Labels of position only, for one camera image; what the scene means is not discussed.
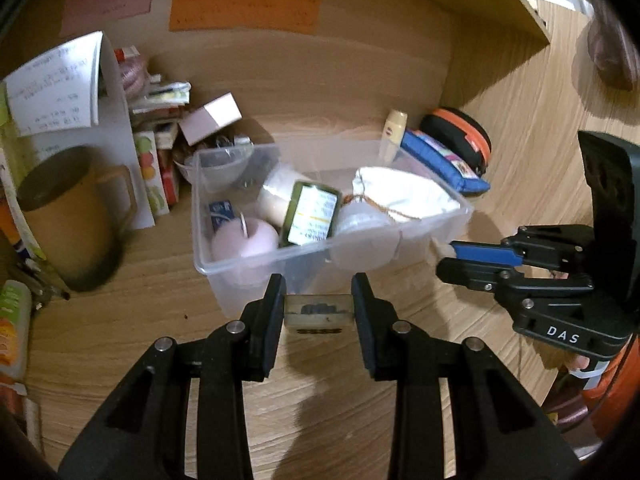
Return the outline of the person right hand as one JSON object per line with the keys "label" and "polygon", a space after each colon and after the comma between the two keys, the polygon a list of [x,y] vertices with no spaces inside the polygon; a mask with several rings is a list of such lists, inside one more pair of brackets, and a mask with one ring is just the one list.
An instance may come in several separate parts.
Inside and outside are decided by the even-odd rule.
{"label": "person right hand", "polygon": [[582,372],[589,367],[590,359],[588,356],[582,356],[574,352],[566,352],[563,365],[570,372]]}

